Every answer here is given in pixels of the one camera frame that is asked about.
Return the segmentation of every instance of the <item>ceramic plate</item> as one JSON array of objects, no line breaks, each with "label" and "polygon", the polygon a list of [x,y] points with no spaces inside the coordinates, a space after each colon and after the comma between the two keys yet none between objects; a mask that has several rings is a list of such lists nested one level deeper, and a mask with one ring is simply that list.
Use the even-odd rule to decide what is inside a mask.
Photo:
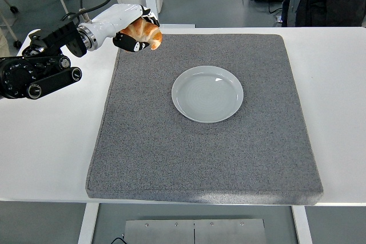
[{"label": "ceramic plate", "polygon": [[243,96],[239,80],[229,71],[214,66],[185,71],[172,88],[172,99],[178,111],[201,123],[231,117],[240,108]]}]

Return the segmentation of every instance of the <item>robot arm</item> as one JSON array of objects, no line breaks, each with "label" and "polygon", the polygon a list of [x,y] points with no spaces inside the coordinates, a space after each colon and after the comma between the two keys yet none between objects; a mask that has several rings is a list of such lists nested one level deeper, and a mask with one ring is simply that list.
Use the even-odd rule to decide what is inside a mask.
[{"label": "robot arm", "polygon": [[[78,31],[87,50],[94,51],[103,44],[107,37],[114,38],[116,33],[125,29],[139,17],[159,26],[156,16],[150,9],[141,5],[115,4],[93,20],[81,23]],[[114,44],[127,51],[139,51],[148,45],[148,43],[143,45],[127,35],[122,41],[114,41]]]},{"label": "robot arm", "polygon": [[[82,57],[87,50],[97,50],[107,37],[116,37],[139,17],[159,26],[150,9],[116,4],[79,26],[69,22],[52,32],[40,30],[30,34],[30,46],[21,57],[0,58],[0,98],[38,99],[78,82],[82,77],[81,69],[71,67],[61,47],[66,45],[72,54]],[[139,51],[148,45],[128,35],[113,43],[127,51]]]}]

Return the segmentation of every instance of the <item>robot finger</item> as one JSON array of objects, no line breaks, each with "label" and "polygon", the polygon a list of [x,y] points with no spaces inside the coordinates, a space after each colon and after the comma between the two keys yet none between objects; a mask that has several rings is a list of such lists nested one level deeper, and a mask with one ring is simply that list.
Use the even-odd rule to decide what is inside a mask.
[{"label": "robot finger", "polygon": [[116,37],[113,38],[113,44],[126,51],[136,52],[140,51],[150,44],[147,42],[139,42],[129,35],[117,33]]},{"label": "robot finger", "polygon": [[141,6],[141,7],[142,7],[142,15],[141,15],[141,17],[144,20],[146,20],[146,21],[148,21],[148,22],[150,22],[152,24],[155,24],[156,26],[160,27],[159,21],[158,21],[157,17],[155,16],[155,14],[151,11],[151,9],[148,9],[146,7],[143,7],[143,6]]}]

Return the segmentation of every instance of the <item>white table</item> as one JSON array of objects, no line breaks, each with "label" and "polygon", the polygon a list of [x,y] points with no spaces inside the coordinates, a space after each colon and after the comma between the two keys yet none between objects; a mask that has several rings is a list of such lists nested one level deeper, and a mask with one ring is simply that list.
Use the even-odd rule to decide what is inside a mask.
[{"label": "white table", "polygon": [[[282,35],[324,186],[318,205],[366,205],[366,29],[162,30]],[[82,58],[63,52],[82,69],[80,82],[35,101],[0,100],[0,200],[141,202],[85,191],[117,48],[109,40]]]}]

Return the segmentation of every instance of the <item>plate rim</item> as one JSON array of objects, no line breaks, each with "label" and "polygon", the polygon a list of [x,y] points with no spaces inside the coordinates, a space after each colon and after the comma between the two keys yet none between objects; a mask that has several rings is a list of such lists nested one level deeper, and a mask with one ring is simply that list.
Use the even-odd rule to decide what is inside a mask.
[{"label": "plate rim", "polygon": [[[187,114],[183,111],[183,109],[182,109],[182,108],[180,108],[180,106],[179,106],[179,104],[178,104],[177,100],[176,100],[176,99],[175,99],[175,97],[174,97],[174,95],[176,94],[176,93],[174,92],[174,87],[175,87],[175,85],[176,85],[177,81],[178,81],[180,78],[182,78],[184,74],[187,74],[187,72],[188,72],[188,71],[190,71],[190,70],[194,70],[194,69],[197,69],[197,68],[200,68],[200,67],[210,67],[210,68],[215,68],[215,69],[222,70],[222,71],[224,71],[224,72],[228,73],[231,77],[233,77],[234,81],[237,81],[237,83],[239,83],[239,86],[240,86],[240,95],[241,95],[240,104],[238,104],[238,107],[237,107],[237,108],[234,108],[234,110],[233,110],[233,111],[231,111],[231,112],[229,113],[229,115],[228,115],[228,116],[226,116],[225,118],[220,119],[220,120],[218,120],[218,121],[199,121],[199,120],[197,120],[197,119],[194,119],[194,118],[190,117],[189,115],[187,115]],[[184,115],[185,117],[187,117],[188,119],[190,119],[190,120],[192,120],[192,121],[195,121],[195,122],[198,122],[198,123],[204,123],[204,124],[217,123],[217,122],[221,122],[221,121],[224,121],[224,120],[226,120],[226,119],[228,119],[228,118],[232,117],[232,116],[233,116],[233,115],[234,115],[234,114],[235,114],[235,113],[240,109],[240,107],[241,107],[241,105],[242,105],[243,100],[244,100],[244,91],[243,91],[242,84],[241,84],[241,82],[239,81],[239,79],[238,79],[238,78],[237,78],[233,73],[231,73],[230,71],[225,70],[224,68],[221,68],[221,67],[217,67],[217,66],[201,65],[201,66],[196,66],[196,67],[189,68],[189,69],[185,70],[183,73],[181,73],[181,74],[176,78],[176,80],[174,81],[173,86],[172,86],[172,101],[173,101],[173,104],[174,104],[174,106],[176,107],[176,109],[177,109],[177,110],[178,110],[182,115]]]}]

